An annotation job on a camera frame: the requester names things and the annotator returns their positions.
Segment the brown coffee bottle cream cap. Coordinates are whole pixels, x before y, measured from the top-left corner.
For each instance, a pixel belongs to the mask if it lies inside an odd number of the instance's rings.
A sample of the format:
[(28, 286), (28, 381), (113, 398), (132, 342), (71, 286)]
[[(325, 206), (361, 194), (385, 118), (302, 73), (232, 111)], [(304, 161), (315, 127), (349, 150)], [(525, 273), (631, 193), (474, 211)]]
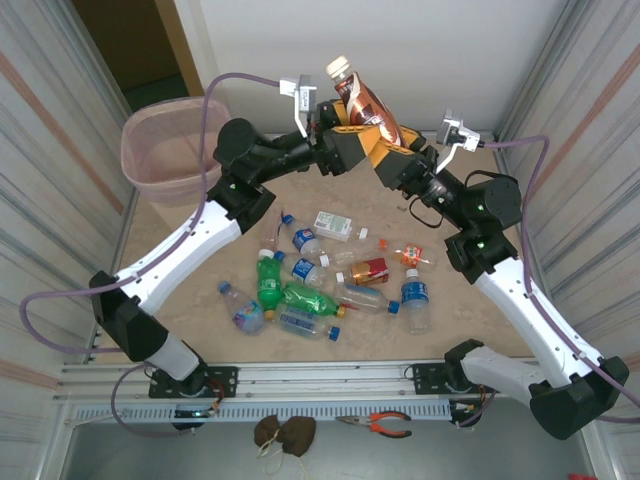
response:
[(391, 111), (365, 84), (344, 55), (329, 63), (326, 73), (343, 101), (350, 125), (376, 125), (386, 140), (406, 147), (401, 128)]

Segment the white green label bottle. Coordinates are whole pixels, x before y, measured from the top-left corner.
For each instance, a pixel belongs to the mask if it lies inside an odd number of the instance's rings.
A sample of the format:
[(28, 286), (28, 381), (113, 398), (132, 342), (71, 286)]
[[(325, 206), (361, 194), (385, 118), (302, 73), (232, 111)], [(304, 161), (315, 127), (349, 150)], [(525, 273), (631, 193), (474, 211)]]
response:
[(318, 212), (313, 228), (317, 235), (340, 242), (361, 240), (368, 236), (368, 228), (352, 218), (326, 211)]

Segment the clear pinkish plastic bottle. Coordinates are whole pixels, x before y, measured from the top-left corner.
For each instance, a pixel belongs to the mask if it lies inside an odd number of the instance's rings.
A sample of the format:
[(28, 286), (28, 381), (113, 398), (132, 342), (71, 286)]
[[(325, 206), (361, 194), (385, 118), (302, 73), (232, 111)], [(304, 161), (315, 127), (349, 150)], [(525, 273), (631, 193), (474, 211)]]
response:
[(279, 236), (282, 226), (282, 208), (271, 207), (262, 220), (260, 245), (262, 249), (275, 252), (279, 245)]

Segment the orange label bottle orange cap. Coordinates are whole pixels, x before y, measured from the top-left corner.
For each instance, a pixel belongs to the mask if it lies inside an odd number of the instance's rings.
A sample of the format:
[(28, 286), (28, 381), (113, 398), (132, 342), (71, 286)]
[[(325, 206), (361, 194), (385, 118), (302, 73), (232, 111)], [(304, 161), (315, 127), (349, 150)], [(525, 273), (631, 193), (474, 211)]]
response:
[(378, 251), (409, 269), (429, 269), (436, 266), (434, 253), (415, 242), (380, 239)]

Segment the red gold label bottle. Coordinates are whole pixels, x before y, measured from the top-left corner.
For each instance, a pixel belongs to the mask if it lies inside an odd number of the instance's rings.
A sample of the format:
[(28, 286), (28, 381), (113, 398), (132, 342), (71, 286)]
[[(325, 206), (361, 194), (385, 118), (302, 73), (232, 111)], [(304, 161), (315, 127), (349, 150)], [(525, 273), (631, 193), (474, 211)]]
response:
[(349, 283), (357, 286), (369, 286), (387, 283), (389, 268), (383, 257), (355, 262), (336, 274), (338, 283)]

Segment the clear Pepsi bottle blue cap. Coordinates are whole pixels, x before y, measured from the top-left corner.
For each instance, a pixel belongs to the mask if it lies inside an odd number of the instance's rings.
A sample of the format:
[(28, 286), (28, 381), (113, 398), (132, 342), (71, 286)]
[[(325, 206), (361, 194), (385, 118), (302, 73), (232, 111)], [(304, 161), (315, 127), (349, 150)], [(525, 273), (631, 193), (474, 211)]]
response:
[(323, 243), (307, 222), (290, 214), (284, 215), (282, 221), (287, 238), (301, 255), (319, 257), (326, 253)]
[(327, 281), (327, 272), (323, 267), (299, 254), (276, 251), (274, 259), (286, 274), (306, 286), (319, 289)]

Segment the blue label water bottle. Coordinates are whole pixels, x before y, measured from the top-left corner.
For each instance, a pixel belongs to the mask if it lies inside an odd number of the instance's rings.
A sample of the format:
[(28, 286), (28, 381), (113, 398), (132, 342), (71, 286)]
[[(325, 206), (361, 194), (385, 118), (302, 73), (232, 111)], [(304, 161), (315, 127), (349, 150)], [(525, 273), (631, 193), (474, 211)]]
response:
[(425, 334), (430, 326), (430, 298), (426, 284), (417, 269), (405, 272), (405, 282), (401, 286), (401, 311), (406, 319), (408, 331), (412, 335)]

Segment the green soda bottle yellow cap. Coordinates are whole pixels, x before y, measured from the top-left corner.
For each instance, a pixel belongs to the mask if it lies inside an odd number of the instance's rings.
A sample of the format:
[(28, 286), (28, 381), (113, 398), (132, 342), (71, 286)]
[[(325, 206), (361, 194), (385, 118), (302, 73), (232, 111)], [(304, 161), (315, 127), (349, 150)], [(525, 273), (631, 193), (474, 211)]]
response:
[(346, 308), (328, 294), (295, 282), (284, 286), (282, 301), (287, 306), (319, 316), (343, 318), (346, 313)]
[(275, 259), (275, 253), (269, 249), (260, 249), (256, 270), (257, 298), (264, 310), (264, 318), (273, 321), (282, 300), (280, 262)]

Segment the purple label bottle blue cap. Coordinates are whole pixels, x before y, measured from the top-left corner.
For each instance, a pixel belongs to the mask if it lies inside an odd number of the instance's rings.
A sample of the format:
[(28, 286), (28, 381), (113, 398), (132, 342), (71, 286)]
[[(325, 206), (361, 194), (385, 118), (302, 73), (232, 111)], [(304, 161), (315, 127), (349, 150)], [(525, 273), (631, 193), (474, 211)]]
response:
[(223, 281), (218, 286), (233, 324), (247, 335), (259, 334), (265, 326), (264, 311), (246, 293)]

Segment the clear bottle white cap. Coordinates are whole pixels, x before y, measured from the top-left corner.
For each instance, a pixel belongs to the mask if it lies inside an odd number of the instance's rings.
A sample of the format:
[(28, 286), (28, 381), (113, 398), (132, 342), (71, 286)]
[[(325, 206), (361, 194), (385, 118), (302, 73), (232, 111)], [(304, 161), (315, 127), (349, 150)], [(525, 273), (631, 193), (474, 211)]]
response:
[(342, 267), (350, 265), (367, 257), (375, 257), (379, 252), (377, 237), (367, 237), (334, 245), (319, 257), (322, 267)]

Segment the pale blue label bottle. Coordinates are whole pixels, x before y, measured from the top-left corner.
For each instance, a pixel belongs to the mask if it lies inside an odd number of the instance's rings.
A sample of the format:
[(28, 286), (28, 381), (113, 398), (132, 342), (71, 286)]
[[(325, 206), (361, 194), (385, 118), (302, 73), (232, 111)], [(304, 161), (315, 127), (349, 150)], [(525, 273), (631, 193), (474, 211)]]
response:
[(275, 322), (283, 331), (306, 339), (336, 342), (340, 336), (340, 328), (325, 317), (287, 305), (276, 309)]

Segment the brown cloth pouch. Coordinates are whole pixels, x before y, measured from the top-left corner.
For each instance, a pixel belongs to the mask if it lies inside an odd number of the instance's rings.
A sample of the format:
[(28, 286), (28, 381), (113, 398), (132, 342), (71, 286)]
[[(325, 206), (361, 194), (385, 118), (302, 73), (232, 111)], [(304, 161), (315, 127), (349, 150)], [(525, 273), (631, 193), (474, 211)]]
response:
[(254, 443), (257, 447), (265, 449), (274, 442), (282, 443), (281, 423), (276, 415), (270, 415), (261, 419), (254, 428)]
[(311, 447), (317, 423), (312, 417), (293, 416), (284, 422), (278, 434), (278, 441), (286, 454), (302, 457)]

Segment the wooden door frame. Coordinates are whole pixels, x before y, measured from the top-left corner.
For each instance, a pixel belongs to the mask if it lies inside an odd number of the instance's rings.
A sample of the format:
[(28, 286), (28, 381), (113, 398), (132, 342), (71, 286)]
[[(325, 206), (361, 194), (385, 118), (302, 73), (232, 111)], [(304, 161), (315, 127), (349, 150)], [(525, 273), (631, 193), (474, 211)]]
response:
[(181, 76), (191, 96), (202, 96), (204, 89), (176, 8), (175, 0), (154, 0)]

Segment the aluminium mounting rail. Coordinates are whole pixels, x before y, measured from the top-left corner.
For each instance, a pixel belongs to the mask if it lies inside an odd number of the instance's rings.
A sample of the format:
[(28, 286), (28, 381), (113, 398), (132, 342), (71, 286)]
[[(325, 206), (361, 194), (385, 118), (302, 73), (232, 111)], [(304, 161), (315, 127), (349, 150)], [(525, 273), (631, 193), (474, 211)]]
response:
[[(372, 362), (239, 363), (235, 402), (407, 399), (415, 395), (409, 380), (411, 360)], [(142, 403), (150, 379), (135, 364), (85, 364), (62, 368), (52, 400), (106, 403), (122, 374), (117, 398)]]

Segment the orange handled pliers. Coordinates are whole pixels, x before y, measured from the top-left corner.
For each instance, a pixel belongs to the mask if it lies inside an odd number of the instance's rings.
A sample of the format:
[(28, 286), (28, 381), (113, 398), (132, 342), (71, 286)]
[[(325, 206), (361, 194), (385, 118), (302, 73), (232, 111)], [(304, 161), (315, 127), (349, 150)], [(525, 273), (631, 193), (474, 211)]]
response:
[(398, 419), (403, 421), (411, 421), (411, 417), (405, 413), (399, 411), (382, 411), (371, 413), (369, 415), (351, 415), (351, 416), (338, 416), (336, 420), (342, 423), (367, 427), (371, 432), (391, 439), (404, 439), (412, 435), (410, 430), (395, 431), (389, 430), (384, 426), (378, 424), (380, 420), (385, 419)]

